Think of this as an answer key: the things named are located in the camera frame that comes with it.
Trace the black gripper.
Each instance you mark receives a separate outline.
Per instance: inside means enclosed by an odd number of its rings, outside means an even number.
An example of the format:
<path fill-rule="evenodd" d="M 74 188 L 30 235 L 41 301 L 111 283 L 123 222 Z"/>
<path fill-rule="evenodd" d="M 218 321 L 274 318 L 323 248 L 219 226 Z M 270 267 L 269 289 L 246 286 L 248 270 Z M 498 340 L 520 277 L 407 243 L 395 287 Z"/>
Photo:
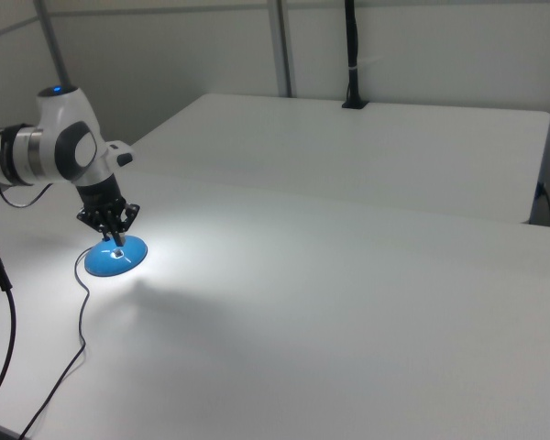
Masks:
<path fill-rule="evenodd" d="M 82 209 L 77 219 L 103 235 L 104 241 L 111 237 L 123 247 L 125 232 L 137 218 L 140 206 L 128 203 L 123 197 L 115 176 L 93 185 L 77 186 L 82 200 Z"/>

